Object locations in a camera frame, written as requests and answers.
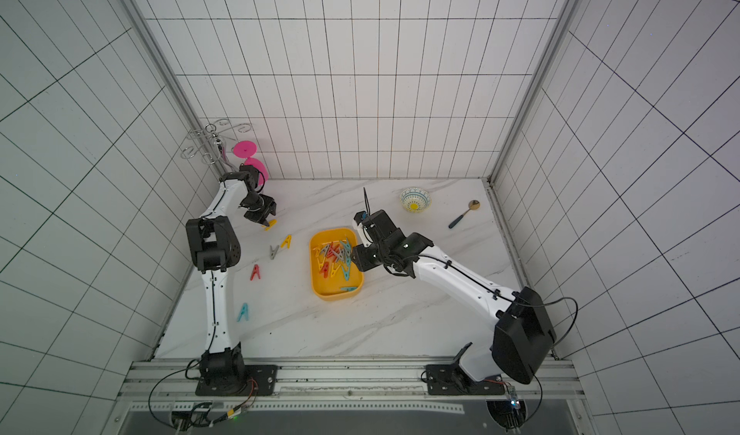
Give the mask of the yellow clothespin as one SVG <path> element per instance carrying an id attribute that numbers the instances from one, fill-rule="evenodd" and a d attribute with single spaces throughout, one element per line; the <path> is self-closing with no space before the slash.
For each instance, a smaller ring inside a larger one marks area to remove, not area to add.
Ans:
<path id="1" fill-rule="evenodd" d="M 285 239 L 283 240 L 283 242 L 281 242 L 281 248 L 286 248 L 286 249 L 289 249 L 289 248 L 290 248 L 290 246 L 291 246 L 291 242 L 292 242 L 292 236 L 291 236 L 291 234 L 289 234 L 289 235 L 288 235 L 288 236 L 287 236 L 287 237 L 286 237 L 286 238 L 285 238 Z"/>
<path id="2" fill-rule="evenodd" d="M 278 222 L 277 219 L 270 220 L 269 222 L 267 222 L 267 226 L 265 227 L 264 231 L 271 230 L 271 228 L 275 227 L 275 224 L 277 224 L 277 222 Z"/>

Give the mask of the yellow storage box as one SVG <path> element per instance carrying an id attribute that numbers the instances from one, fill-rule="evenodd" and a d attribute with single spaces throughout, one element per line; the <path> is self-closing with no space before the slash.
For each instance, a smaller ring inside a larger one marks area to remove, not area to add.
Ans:
<path id="1" fill-rule="evenodd" d="M 350 298 L 360 293 L 364 283 L 364 276 L 358 270 L 351 260 L 345 259 L 342 254 L 341 241 L 347 240 L 354 248 L 358 244 L 357 235 L 350 228 L 342 227 L 331 230 L 325 230 L 315 234 L 310 240 L 310 274 L 311 285 L 314 294 L 325 301 L 335 301 Z M 332 245 L 338 253 L 338 259 L 332 260 L 325 257 L 317 257 L 315 249 L 317 247 Z M 325 263 L 331 263 L 331 274 L 329 278 L 324 278 L 320 269 Z M 343 277 L 341 265 L 351 267 L 350 280 L 346 282 Z M 342 292 L 343 287 L 358 287 L 354 292 Z"/>

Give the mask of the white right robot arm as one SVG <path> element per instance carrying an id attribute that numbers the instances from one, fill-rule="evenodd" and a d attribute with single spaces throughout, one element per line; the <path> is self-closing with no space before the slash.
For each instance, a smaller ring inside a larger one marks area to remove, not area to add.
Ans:
<path id="1" fill-rule="evenodd" d="M 354 216 L 360 244 L 351 252 L 358 270 L 377 266 L 446 292 L 483 319 L 493 331 L 490 346 L 465 346 L 458 367 L 472 382 L 504 374 L 531 383 L 557 341 L 547 307 L 535 290 L 500 286 L 453 260 L 422 234 L 405 236 L 385 211 Z"/>

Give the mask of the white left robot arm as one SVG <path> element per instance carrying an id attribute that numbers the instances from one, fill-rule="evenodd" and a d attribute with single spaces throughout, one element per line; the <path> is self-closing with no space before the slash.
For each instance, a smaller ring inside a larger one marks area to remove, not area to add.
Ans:
<path id="1" fill-rule="evenodd" d="M 266 180 L 252 165 L 224 174 L 209 207 L 185 224 L 192 264 L 202 275 L 206 295 L 207 337 L 200 375 L 207 385 L 236 385 L 246 380 L 240 340 L 233 334 L 231 269 L 241 260 L 241 245 L 229 219 L 242 209 L 244 217 L 263 227 L 277 214 L 274 198 L 263 193 Z"/>

